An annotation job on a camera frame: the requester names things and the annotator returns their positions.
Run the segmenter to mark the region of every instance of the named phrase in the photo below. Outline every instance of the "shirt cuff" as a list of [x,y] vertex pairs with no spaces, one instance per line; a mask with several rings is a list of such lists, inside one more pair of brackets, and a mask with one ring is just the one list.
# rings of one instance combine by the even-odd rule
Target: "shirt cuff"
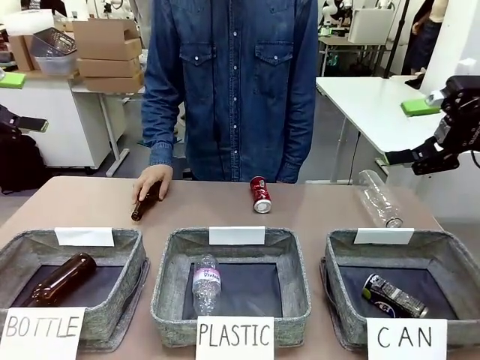
[[173,149],[166,142],[157,142],[151,147],[150,165],[168,165],[173,167]]
[[287,184],[295,184],[299,179],[300,165],[293,163],[283,163],[280,172],[277,175],[278,182],[285,182]]

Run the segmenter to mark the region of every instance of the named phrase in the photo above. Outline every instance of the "black bag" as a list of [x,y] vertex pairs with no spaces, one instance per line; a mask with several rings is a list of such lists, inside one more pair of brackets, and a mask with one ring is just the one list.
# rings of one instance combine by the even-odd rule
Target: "black bag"
[[0,134],[0,188],[3,194],[41,188],[50,171],[30,136]]

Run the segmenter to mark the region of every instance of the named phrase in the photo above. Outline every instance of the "beer bottle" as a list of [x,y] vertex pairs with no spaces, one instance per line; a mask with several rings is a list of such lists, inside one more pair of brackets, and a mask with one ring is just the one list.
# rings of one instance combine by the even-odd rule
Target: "beer bottle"
[[148,190],[147,196],[143,201],[137,201],[135,205],[135,209],[132,212],[132,220],[133,221],[140,221],[143,215],[152,208],[158,199],[158,194],[160,193],[160,185],[162,181],[155,182]]
[[78,253],[42,280],[22,303],[22,308],[56,306],[84,284],[97,269],[97,263],[87,253]]

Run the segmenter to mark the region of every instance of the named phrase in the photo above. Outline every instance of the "paper sign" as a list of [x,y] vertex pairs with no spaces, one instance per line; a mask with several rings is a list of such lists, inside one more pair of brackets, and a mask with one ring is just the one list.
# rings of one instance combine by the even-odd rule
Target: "paper sign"
[[210,245],[264,245],[264,226],[210,226]]
[[367,319],[368,360],[445,360],[447,320]]
[[0,341],[1,360],[74,360],[84,307],[12,307]]
[[199,316],[196,360],[274,359],[273,317]]
[[61,246],[115,246],[111,227],[56,227]]
[[398,228],[359,228],[353,244],[408,245],[415,229]]

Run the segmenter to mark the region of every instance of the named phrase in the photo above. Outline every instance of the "shirt sleeve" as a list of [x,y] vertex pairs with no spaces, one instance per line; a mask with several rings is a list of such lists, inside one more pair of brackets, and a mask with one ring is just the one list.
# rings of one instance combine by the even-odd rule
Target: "shirt sleeve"
[[143,140],[150,165],[173,162],[173,130],[184,98],[179,36],[170,0],[153,1],[151,39],[142,102]]
[[297,182],[300,167],[310,152],[314,131],[318,55],[317,0],[304,1],[302,6],[306,7],[304,11],[309,11],[309,14],[297,59],[293,64],[295,67],[292,69],[283,163],[277,175],[277,181],[287,183]]

